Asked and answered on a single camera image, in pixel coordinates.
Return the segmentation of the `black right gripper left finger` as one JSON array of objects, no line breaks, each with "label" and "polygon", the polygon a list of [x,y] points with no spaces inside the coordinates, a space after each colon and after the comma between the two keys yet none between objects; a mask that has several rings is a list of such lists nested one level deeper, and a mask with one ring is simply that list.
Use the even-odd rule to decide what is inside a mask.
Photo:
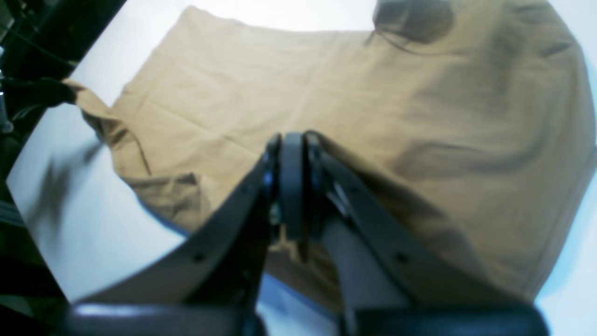
[{"label": "black right gripper left finger", "polygon": [[256,302],[284,168],[301,173],[303,137],[276,134],[207,223],[132,277],[70,308],[72,336],[266,336]]}]

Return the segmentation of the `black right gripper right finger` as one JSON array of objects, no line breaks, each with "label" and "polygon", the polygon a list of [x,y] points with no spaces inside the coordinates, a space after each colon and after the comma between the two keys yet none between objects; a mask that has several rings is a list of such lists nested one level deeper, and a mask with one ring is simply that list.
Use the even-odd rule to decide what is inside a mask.
[{"label": "black right gripper right finger", "polygon": [[335,262],[343,336],[546,336],[537,309],[436,257],[335,159],[303,135],[303,238]]}]

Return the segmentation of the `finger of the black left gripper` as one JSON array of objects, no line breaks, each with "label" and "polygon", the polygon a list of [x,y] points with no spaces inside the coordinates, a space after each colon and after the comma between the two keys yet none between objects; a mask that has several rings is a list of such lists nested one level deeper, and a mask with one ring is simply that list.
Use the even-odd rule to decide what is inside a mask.
[{"label": "finger of the black left gripper", "polygon": [[54,78],[41,78],[34,81],[3,78],[1,85],[6,94],[9,110],[34,106],[49,108],[76,102],[76,91],[66,83]]}]

